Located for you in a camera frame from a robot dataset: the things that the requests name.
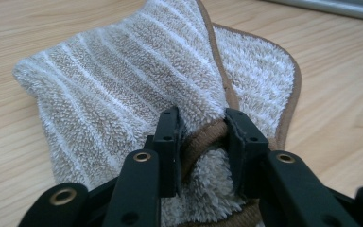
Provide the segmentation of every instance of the wooden table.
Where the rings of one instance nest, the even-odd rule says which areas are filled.
[[[363,185],[363,21],[262,1],[205,0],[212,20],[281,45],[302,70],[286,150],[328,186]],[[119,21],[143,1],[0,1],[0,226],[16,226],[54,185],[36,101],[13,65],[73,34]]]

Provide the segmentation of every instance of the striped towel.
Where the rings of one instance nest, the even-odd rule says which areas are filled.
[[[283,148],[300,91],[280,46],[211,23],[199,0],[148,0],[130,17],[19,61],[13,75],[35,96],[57,183],[89,189],[116,177],[126,155],[178,106],[186,130],[179,197],[162,199],[163,226],[253,226],[253,201],[233,193],[225,108],[245,112]]]

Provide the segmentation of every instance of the brass rivet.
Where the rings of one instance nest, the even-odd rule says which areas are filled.
[[[134,160],[139,162],[139,163],[143,163],[148,161],[151,158],[151,155],[145,152],[140,152],[134,155]]]
[[[278,158],[279,161],[283,163],[292,164],[296,162],[296,160],[288,154],[278,154],[278,156],[276,157]]]
[[[52,205],[56,206],[64,205],[69,201],[72,201],[77,193],[78,192],[75,189],[71,187],[65,187],[53,194],[49,199],[49,202],[51,202]]]

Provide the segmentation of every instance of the screw hole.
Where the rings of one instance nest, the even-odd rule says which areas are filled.
[[[138,221],[138,215],[134,212],[128,212],[122,216],[122,223],[125,225],[133,225]]]
[[[338,221],[338,219],[336,219],[335,217],[330,216],[330,215],[323,216],[322,221],[327,226],[331,226],[331,227],[339,227],[339,226],[341,226],[340,221]]]
[[[287,155],[287,154],[278,154],[277,158],[279,159],[279,161],[288,163],[288,164],[292,164],[292,163],[296,162],[296,160],[293,157],[291,157],[290,155]]]
[[[51,196],[49,202],[52,205],[64,205],[72,201],[77,194],[77,191],[71,187],[65,187]]]
[[[145,152],[140,152],[134,155],[133,159],[139,163],[143,163],[148,161],[151,158],[151,155]]]

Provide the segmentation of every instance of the towel fabric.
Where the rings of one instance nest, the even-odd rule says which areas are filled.
[[[255,201],[233,193],[225,108],[240,109],[284,147],[300,92],[297,64],[280,46],[214,25],[199,0],[148,0],[130,17],[85,31],[17,63],[37,98],[57,183],[93,189],[177,106],[185,123],[181,195],[162,199],[163,226],[254,226]]]

